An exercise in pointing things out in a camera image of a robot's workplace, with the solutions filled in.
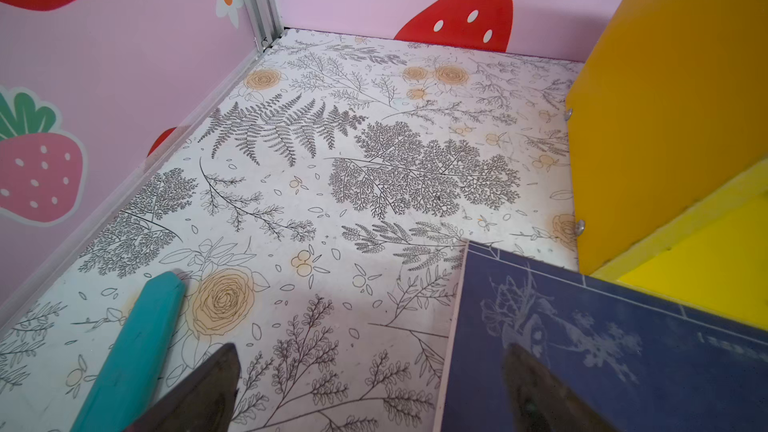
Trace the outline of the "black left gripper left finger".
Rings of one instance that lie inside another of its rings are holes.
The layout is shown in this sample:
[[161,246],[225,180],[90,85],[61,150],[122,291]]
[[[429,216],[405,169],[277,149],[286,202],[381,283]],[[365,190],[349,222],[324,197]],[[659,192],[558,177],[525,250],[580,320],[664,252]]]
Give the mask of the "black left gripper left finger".
[[227,431],[240,374],[237,348],[226,343],[125,431]]

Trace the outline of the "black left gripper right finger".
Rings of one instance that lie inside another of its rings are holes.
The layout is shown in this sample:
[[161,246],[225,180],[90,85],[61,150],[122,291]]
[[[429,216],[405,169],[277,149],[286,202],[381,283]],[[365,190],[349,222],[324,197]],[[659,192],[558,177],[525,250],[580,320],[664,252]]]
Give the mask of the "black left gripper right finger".
[[519,344],[505,349],[503,374],[516,431],[616,431]]

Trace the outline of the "dark blue thick book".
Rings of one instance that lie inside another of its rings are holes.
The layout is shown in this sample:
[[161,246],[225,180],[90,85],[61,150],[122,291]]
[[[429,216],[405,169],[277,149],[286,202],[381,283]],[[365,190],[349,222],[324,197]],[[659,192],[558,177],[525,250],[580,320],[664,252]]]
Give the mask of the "dark blue thick book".
[[434,427],[516,431],[536,379],[619,431],[767,427],[764,330],[470,243]]

